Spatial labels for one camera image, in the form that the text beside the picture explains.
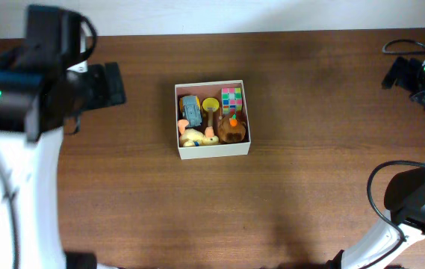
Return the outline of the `yellow grey toy truck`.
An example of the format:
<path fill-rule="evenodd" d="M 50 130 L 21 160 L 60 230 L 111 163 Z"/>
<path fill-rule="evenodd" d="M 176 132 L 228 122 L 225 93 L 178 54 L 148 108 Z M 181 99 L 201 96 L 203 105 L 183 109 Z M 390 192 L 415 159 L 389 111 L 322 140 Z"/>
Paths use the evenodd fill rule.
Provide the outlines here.
<path fill-rule="evenodd" d="M 182 118 L 189 122 L 189 127 L 199 127 L 202 125 L 202 115 L 200 110 L 200 101 L 197 96 L 183 96 L 179 100 L 179 109 Z"/>

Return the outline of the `yellow plush duck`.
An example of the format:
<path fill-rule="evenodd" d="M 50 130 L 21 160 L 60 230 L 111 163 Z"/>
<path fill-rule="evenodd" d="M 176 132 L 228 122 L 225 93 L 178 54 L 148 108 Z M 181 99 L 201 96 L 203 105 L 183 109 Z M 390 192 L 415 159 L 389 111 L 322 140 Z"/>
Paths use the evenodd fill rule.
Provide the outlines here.
<path fill-rule="evenodd" d="M 212 127 L 206 127 L 204 132 L 196 129 L 189 129 L 188 120 L 177 122 L 179 131 L 179 145 L 182 147 L 213 146 L 219 143 L 218 136 L 215 135 Z"/>

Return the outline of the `yellow wooden rattle drum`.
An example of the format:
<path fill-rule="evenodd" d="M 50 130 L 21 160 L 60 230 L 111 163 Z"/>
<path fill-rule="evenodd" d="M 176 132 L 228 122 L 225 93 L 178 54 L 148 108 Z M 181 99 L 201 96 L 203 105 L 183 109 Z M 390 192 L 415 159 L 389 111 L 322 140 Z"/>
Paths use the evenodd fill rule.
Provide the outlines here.
<path fill-rule="evenodd" d="M 214 97 L 208 97 L 202 102 L 202 109 L 205 112 L 207 127 L 213 126 L 214 113 L 220 108 L 220 103 Z"/>

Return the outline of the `white cardboard box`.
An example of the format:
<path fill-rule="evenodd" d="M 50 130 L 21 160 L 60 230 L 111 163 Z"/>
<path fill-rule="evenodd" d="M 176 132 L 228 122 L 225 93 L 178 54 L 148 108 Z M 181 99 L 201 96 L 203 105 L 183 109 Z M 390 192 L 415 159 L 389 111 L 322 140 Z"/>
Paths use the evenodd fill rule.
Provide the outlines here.
<path fill-rule="evenodd" d="M 195 147 L 182 147 L 179 145 L 179 131 L 177 122 L 183 120 L 181 111 L 179 109 L 179 100 L 183 96 L 194 95 L 199 98 L 200 110 L 202 115 L 202 125 L 199 127 L 189 127 L 189 129 L 196 129 L 200 132 L 204 132 L 207 127 L 207 120 L 205 112 L 202 109 L 202 102 L 208 97 L 214 97 L 220 103 L 220 108 L 214 113 L 213 130 L 217 136 L 217 125 L 219 121 L 227 115 L 222 114 L 221 105 L 221 89 L 229 87 L 240 87 L 243 94 L 243 109 L 240 114 L 235 114 L 238 119 L 246 123 L 246 135 L 241 143 L 219 143 L 213 146 L 195 146 Z M 177 84 L 175 86 L 175 98 L 176 98 L 176 140 L 180 158 L 182 160 L 195 159 L 195 158 L 213 158 L 233 155 L 246 155 L 249 152 L 251 145 L 249 119 L 247 115 L 246 97 L 244 84 L 241 80 L 234 81 L 214 81 L 214 82 L 203 82 L 203 83 L 192 83 L 192 84 Z"/>

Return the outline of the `multicolour puzzle cube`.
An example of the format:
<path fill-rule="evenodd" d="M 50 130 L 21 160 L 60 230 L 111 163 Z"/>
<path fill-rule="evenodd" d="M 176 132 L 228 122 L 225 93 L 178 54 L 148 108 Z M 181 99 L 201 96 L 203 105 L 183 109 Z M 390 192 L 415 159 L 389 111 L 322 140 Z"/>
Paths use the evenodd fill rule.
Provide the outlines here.
<path fill-rule="evenodd" d="M 240 114 L 243 109 L 243 94 L 240 87 L 221 89 L 222 114 Z"/>

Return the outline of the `brown plush capybara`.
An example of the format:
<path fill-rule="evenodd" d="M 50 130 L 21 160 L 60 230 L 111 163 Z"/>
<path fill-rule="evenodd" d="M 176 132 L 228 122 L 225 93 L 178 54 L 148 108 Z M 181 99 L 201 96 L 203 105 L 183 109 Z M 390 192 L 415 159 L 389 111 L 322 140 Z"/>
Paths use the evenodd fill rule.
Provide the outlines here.
<path fill-rule="evenodd" d="M 217 125 L 217 136 L 221 143 L 241 143 L 246 135 L 246 123 L 235 114 L 222 118 Z"/>

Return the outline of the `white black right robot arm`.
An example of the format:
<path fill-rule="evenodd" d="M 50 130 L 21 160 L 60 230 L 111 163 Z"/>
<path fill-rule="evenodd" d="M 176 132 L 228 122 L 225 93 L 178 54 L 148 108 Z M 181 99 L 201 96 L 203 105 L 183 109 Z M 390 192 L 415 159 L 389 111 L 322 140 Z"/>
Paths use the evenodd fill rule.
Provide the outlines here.
<path fill-rule="evenodd" d="M 412 101 L 425 109 L 425 44 L 413 52 L 395 52 L 396 60 L 382 81 L 382 87 L 401 87 Z M 375 175 L 383 168 L 401 164 L 409 170 L 396 174 L 385 191 L 385 210 L 380 211 L 372 196 Z M 391 268 L 408 247 L 425 239 L 425 162 L 387 161 L 373 169 L 367 180 L 367 199 L 378 216 L 376 224 L 354 246 L 341 250 L 326 268 Z"/>

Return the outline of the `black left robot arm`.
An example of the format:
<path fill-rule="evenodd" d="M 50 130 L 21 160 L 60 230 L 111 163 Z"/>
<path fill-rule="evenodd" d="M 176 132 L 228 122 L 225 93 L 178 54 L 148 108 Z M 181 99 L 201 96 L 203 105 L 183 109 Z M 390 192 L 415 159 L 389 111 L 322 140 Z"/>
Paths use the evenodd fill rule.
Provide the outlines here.
<path fill-rule="evenodd" d="M 62 247 L 57 192 L 65 122 L 126 101 L 117 63 L 87 63 L 96 44 L 86 16 L 31 4 L 22 45 L 0 54 L 0 268 L 100 266 Z"/>

